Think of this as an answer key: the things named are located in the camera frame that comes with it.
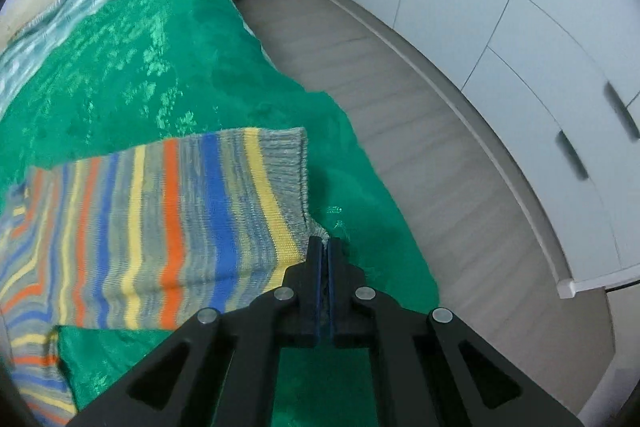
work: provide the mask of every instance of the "striped blanket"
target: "striped blanket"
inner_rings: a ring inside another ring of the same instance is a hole
[[[301,128],[168,139],[30,168],[0,218],[0,307],[12,376],[34,413],[76,407],[56,326],[172,330],[281,284],[321,233],[307,210]]]

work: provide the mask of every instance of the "silver bolt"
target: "silver bolt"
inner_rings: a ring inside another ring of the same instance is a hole
[[[201,324],[211,324],[218,318],[218,312],[213,308],[203,308],[198,312],[198,320]]]
[[[453,320],[453,313],[446,308],[436,308],[431,312],[433,320],[440,324],[448,324]]]
[[[294,295],[293,290],[288,286],[280,286],[276,291],[273,292],[273,296],[278,301],[288,301]]]
[[[361,301],[370,301],[375,296],[376,291],[368,286],[360,286],[360,288],[356,290],[356,297]]]

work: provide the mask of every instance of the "floor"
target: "floor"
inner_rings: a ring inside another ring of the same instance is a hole
[[[616,354],[596,392],[580,413],[580,419],[588,427],[610,425],[640,380],[640,285],[610,291],[607,298]]]
[[[277,68],[346,111],[442,304],[578,413],[614,353],[606,295],[559,299],[529,221],[456,113],[331,0],[236,2]]]

